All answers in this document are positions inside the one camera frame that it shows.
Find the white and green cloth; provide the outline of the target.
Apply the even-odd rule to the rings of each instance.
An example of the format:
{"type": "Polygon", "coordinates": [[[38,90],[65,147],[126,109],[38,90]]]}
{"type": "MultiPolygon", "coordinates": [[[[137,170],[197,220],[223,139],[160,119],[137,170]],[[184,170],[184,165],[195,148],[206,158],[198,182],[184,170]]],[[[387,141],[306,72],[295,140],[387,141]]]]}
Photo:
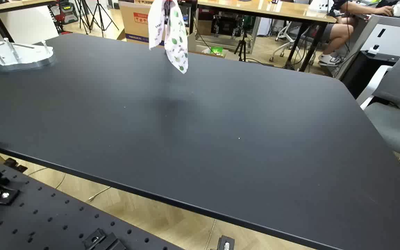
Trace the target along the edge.
{"type": "Polygon", "coordinates": [[[167,61],[180,72],[188,69],[188,45],[177,0],[152,0],[147,16],[148,48],[163,44],[167,61]]]}

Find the cardboard box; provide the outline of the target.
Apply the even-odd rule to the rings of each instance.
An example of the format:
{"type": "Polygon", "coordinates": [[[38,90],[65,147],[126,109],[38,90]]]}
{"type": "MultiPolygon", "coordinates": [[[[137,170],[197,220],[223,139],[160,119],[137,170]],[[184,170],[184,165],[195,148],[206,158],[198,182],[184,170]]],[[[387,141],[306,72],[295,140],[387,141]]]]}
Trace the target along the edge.
{"type": "Polygon", "coordinates": [[[149,4],[145,1],[130,0],[119,2],[126,39],[144,43],[148,41],[148,9],[149,4]]]}

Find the wooden desk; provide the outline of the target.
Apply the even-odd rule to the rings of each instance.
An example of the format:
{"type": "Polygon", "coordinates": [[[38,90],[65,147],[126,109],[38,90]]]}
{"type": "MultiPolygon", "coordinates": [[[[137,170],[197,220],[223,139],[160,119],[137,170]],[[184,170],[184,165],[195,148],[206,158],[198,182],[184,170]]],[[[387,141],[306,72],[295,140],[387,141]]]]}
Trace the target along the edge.
{"type": "Polygon", "coordinates": [[[235,11],[244,15],[255,15],[273,19],[284,19],[299,22],[298,34],[302,34],[306,27],[315,25],[317,27],[313,40],[298,68],[299,72],[306,69],[306,65],[313,54],[322,33],[328,23],[334,23],[335,18],[326,12],[319,12],[310,8],[309,4],[292,2],[285,0],[195,0],[198,7],[216,8],[219,11],[235,11]]]}

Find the seated person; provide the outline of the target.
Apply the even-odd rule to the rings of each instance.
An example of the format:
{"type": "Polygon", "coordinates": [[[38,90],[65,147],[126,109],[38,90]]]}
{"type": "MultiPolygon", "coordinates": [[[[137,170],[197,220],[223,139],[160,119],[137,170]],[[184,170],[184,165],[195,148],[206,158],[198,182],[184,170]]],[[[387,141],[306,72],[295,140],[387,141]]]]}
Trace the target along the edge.
{"type": "Polygon", "coordinates": [[[353,30],[352,15],[392,15],[391,5],[369,7],[353,0],[333,0],[331,11],[341,12],[341,16],[337,16],[334,23],[328,23],[322,33],[326,47],[322,50],[319,64],[327,66],[334,66],[341,61],[335,51],[349,40],[353,30]]]}

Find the black perforated mounting board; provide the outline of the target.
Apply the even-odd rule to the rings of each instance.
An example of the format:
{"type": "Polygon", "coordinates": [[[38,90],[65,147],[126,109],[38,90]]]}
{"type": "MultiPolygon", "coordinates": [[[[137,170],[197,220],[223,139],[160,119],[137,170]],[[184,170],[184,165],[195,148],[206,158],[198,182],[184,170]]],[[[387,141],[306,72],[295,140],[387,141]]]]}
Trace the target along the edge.
{"type": "Polygon", "coordinates": [[[0,250],[180,250],[0,165],[0,250]]]}

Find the grey cabinet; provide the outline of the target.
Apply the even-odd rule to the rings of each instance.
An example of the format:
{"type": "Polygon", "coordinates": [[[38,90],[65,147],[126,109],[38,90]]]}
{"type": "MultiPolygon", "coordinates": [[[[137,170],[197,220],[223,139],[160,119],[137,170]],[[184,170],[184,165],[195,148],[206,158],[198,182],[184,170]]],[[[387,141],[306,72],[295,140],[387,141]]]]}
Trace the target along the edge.
{"type": "Polygon", "coordinates": [[[400,58],[400,16],[373,15],[358,20],[334,76],[356,97],[380,65],[400,58]]]}

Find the clear dish rack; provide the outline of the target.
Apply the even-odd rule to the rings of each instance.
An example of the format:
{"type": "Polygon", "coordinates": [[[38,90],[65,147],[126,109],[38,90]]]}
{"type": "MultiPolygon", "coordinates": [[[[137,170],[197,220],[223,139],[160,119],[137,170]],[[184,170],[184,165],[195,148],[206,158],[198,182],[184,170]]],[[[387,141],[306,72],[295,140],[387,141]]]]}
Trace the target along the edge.
{"type": "Polygon", "coordinates": [[[44,41],[40,44],[23,44],[0,40],[0,68],[37,65],[48,61],[53,55],[53,48],[44,41]]]}

